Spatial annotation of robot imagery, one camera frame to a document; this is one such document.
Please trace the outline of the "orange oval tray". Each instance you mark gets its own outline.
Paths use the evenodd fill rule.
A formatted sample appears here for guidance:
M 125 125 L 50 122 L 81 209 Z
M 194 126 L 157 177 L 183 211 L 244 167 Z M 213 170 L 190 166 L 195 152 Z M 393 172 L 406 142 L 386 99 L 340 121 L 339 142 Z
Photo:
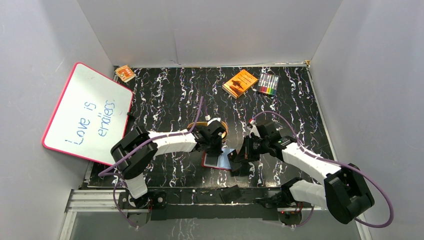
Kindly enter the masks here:
M 219 123 L 221 123 L 221 125 L 224 127 L 224 133 L 222 133 L 222 135 L 221 135 L 221 142 L 222 143 L 224 143 L 226 140 L 227 140 L 227 138 L 228 138 L 228 125 L 227 125 L 227 123 L 226 122 L 224 122 L 224 121 L 222 121 L 222 120 L 217 120 L 216 119 L 216 121 L 218 121 Z M 201 122 L 197 122 L 196 124 L 195 124 L 195 126 L 196 127 L 206 127 L 206 126 L 208 126 L 210 123 L 208 122 L 208 121 L 201 121 Z M 188 126 L 187 126 L 187 130 L 189 130 L 192 126 L 194 125 L 194 123 L 192 122 L 192 123 L 190 123 Z

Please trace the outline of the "red card holder wallet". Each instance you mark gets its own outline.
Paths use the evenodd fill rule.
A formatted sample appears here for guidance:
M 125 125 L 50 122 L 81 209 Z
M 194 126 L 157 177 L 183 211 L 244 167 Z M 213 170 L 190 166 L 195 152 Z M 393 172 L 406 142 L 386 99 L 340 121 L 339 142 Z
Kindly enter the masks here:
M 234 148 L 222 148 L 222 154 L 218 156 L 218 165 L 217 167 L 214 167 L 212 169 L 218 169 L 218 170 L 226 170 L 226 171 L 231 171 L 231 167 L 230 167 L 230 163 L 229 163 L 229 159 L 228 159 L 228 154 L 230 152 L 232 152 L 233 150 L 235 150 Z M 204 155 L 206 153 L 203 153 L 202 156 L 202 167 L 203 167 L 203 158 Z

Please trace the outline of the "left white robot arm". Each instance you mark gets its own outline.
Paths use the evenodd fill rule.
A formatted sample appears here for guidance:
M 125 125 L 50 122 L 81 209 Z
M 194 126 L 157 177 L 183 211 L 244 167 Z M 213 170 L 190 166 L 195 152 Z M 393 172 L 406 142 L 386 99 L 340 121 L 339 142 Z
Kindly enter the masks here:
M 217 118 L 193 123 L 191 127 L 175 132 L 147 131 L 138 126 L 116 143 L 110 153 L 116 163 L 128 156 L 117 168 L 129 191 L 130 202 L 137 208 L 144 208 L 150 198 L 143 173 L 154 157 L 177 152 L 205 152 L 219 156 L 227 135 L 227 124 Z

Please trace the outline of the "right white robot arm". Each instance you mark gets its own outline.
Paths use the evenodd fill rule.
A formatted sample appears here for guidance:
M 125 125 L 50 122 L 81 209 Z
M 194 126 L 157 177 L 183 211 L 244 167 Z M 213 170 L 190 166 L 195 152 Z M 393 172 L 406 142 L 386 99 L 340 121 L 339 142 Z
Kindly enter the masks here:
M 266 208 L 310 203 L 329 210 L 342 224 L 348 224 L 375 204 L 364 177 L 354 164 L 338 166 L 318 160 L 312 152 L 302 150 L 292 136 L 282 136 L 271 121 L 250 122 L 247 126 L 249 134 L 244 137 L 241 149 L 227 155 L 233 171 L 239 170 L 243 164 L 258 161 L 261 155 L 269 154 L 317 181 L 311 183 L 295 177 L 284 183 L 280 192 L 272 197 L 258 198 L 255 203 Z

